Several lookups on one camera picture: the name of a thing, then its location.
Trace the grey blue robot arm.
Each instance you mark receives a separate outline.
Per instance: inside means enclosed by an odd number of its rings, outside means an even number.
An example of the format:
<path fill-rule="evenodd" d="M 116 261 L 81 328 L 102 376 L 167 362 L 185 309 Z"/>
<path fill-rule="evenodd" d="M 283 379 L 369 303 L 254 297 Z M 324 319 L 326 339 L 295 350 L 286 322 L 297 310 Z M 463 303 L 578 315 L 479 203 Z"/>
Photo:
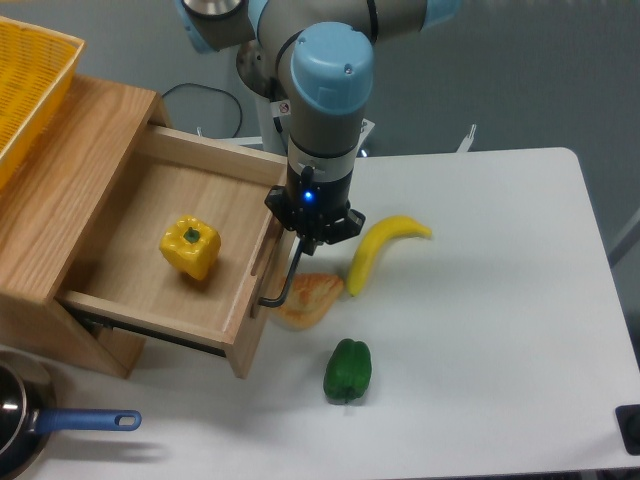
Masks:
<path fill-rule="evenodd" d="M 181 1 L 198 47 L 256 41 L 290 105 L 287 179 L 265 203 L 307 255 L 360 234 L 349 189 L 373 87 L 374 46 L 453 18 L 457 1 Z"/>

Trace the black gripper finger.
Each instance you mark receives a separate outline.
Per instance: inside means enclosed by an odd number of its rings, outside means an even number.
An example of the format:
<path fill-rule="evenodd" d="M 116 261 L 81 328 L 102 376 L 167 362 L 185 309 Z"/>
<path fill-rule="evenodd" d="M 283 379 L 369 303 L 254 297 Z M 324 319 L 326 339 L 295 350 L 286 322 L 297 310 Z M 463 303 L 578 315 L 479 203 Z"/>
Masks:
<path fill-rule="evenodd" d="M 347 208 L 335 213 L 314 210 L 312 213 L 312 253 L 318 246 L 334 245 L 357 237 L 364 226 L 366 216 Z"/>
<path fill-rule="evenodd" d="M 302 252 L 313 255 L 316 250 L 314 194 L 306 188 L 290 194 L 284 186 L 276 185 L 264 203 L 286 230 L 296 233 Z"/>

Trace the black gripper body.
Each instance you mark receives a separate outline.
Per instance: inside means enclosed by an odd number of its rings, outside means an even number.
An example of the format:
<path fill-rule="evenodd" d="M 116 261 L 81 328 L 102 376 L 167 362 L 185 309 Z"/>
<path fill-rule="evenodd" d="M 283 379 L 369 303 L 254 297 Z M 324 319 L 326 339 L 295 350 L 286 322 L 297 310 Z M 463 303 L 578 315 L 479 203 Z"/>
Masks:
<path fill-rule="evenodd" d="M 335 213 L 349 208 L 349 190 L 352 176 L 353 172 L 349 172 L 339 180 L 319 182 L 312 175 L 310 179 L 304 180 L 299 173 L 291 166 L 288 166 L 285 188 L 290 194 L 303 188 L 309 189 L 315 196 L 315 210 Z"/>

